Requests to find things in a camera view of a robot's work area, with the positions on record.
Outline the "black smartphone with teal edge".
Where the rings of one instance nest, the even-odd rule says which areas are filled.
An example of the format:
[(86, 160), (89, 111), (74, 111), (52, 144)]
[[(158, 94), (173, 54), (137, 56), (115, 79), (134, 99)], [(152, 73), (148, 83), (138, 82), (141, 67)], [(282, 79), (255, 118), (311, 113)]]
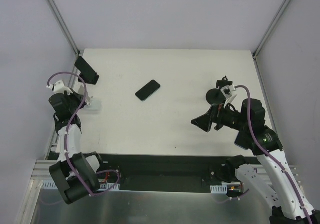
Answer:
[(146, 101), (150, 96), (157, 92), (161, 85), (154, 79), (149, 81), (145, 86), (135, 93), (135, 96), (142, 102)]

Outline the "white folding phone stand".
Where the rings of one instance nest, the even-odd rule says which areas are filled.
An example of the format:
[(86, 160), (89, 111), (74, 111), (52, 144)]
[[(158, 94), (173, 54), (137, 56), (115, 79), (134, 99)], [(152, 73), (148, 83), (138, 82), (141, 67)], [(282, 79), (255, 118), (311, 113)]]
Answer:
[(90, 96), (88, 91), (85, 91), (85, 87), (83, 85), (79, 87), (78, 94), (85, 97), (84, 110), (99, 112), (102, 109), (102, 102), (99, 99)]

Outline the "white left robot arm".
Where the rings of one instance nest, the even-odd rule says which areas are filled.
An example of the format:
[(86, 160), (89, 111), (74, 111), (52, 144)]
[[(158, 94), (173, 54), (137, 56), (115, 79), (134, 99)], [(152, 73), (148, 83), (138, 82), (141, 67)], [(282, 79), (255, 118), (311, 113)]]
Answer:
[(76, 111), (86, 106), (84, 96), (65, 86), (62, 80), (48, 88), (54, 93), (48, 101), (55, 111), (59, 147), (57, 163), (49, 167), (49, 173), (63, 201), (70, 205), (100, 188), (98, 179), (105, 175), (106, 167), (96, 152), (81, 152), (82, 123)]

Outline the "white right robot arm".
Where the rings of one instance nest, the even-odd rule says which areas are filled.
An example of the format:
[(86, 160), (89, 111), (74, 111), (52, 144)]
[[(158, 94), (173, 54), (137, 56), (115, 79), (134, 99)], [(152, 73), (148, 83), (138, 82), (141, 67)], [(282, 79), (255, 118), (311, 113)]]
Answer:
[(318, 224), (320, 212), (302, 193), (286, 159), (278, 135), (265, 125), (266, 111), (260, 100), (248, 98), (241, 111), (232, 104), (216, 101), (207, 113), (193, 119), (191, 124), (205, 132), (222, 127), (238, 131), (235, 145), (251, 150), (264, 167), (272, 183), (266, 184), (242, 155), (229, 158), (215, 176), (218, 180), (243, 183), (249, 192), (265, 200), (271, 208), (272, 224)]

